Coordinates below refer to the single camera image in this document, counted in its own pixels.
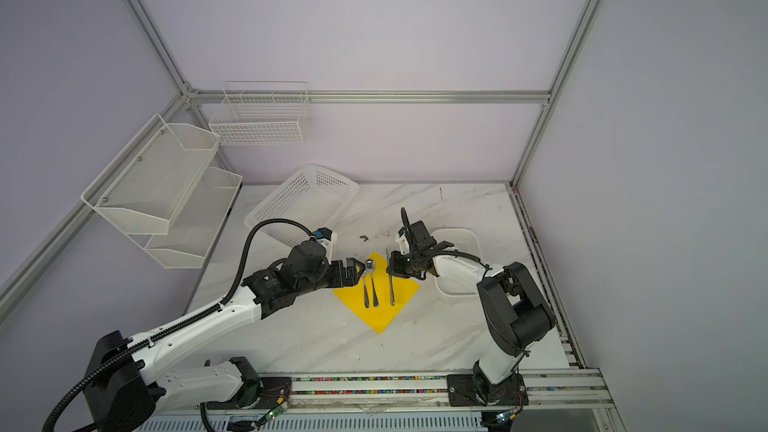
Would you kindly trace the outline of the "silver metal knife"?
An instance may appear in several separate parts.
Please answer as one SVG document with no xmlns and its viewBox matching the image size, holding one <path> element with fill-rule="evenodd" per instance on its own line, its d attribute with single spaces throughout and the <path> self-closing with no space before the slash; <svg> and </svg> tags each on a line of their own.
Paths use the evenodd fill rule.
<svg viewBox="0 0 768 432">
<path fill-rule="evenodd" d="M 391 259 L 391 250 L 389 248 L 385 251 L 385 258 L 387 261 L 386 266 L 386 273 L 388 278 L 388 288 L 389 288 L 389 302 L 391 307 L 396 306 L 396 295 L 394 291 L 394 281 L 393 281 L 393 275 L 392 275 L 392 259 Z"/>
</svg>

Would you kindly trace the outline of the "white rectangular plastic tray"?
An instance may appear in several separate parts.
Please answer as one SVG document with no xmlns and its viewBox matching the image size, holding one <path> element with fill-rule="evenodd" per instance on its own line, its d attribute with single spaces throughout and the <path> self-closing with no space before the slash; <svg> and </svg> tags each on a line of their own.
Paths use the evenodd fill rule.
<svg viewBox="0 0 768 432">
<path fill-rule="evenodd" d="M 438 242 L 449 242 L 449 251 L 464 252 L 479 259 L 482 251 L 478 237 L 469 229 L 443 228 L 432 233 Z M 438 276 L 434 279 L 438 293 L 445 301 L 469 300 L 477 296 L 477 283 L 484 268 L 475 261 L 451 255 L 438 256 L 435 262 Z"/>
</svg>

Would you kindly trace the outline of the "white perforated plastic basket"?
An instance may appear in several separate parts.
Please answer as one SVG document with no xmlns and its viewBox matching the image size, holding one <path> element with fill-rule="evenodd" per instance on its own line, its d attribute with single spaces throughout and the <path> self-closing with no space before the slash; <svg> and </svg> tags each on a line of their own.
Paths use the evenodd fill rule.
<svg viewBox="0 0 768 432">
<path fill-rule="evenodd" d="M 322 166 L 305 165 L 248 212 L 244 226 L 251 229 L 267 219 L 285 218 L 312 231 L 332 229 L 358 192 L 359 184 L 352 179 Z"/>
</svg>

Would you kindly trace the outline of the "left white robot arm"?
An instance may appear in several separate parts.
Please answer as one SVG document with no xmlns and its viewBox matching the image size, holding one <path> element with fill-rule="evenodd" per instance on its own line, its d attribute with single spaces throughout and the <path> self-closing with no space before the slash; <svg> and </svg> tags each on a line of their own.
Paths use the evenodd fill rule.
<svg viewBox="0 0 768 432">
<path fill-rule="evenodd" d="M 68 406 L 78 395 L 84 395 L 92 416 L 86 430 L 132 431 L 161 407 L 180 402 L 180 386 L 164 385 L 161 380 L 184 358 L 241 327 L 292 306 L 302 295 L 358 284 L 365 272 L 364 263 L 355 258 L 332 259 L 335 238 L 330 229 L 312 231 L 290 219 L 281 222 L 304 233 L 305 240 L 287 257 L 246 275 L 255 236 L 262 228 L 278 222 L 267 219 L 251 228 L 233 282 L 222 298 L 129 338 L 117 331 L 102 337 L 84 377 L 53 407 L 43 430 L 54 430 Z"/>
</svg>

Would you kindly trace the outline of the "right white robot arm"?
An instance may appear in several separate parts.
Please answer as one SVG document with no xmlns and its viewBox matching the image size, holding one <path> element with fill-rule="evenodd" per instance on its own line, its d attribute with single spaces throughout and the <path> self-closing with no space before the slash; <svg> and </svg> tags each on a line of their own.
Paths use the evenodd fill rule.
<svg viewBox="0 0 768 432">
<path fill-rule="evenodd" d="M 479 256 L 437 241 L 423 222 L 412 222 L 401 212 L 397 251 L 390 254 L 387 273 L 401 279 L 445 279 L 462 293 L 477 297 L 491 343 L 469 374 L 447 377 L 453 407 L 511 406 L 529 403 L 527 387 L 519 372 L 529 346 L 556 326 L 555 314 L 520 262 L 488 264 Z"/>
</svg>

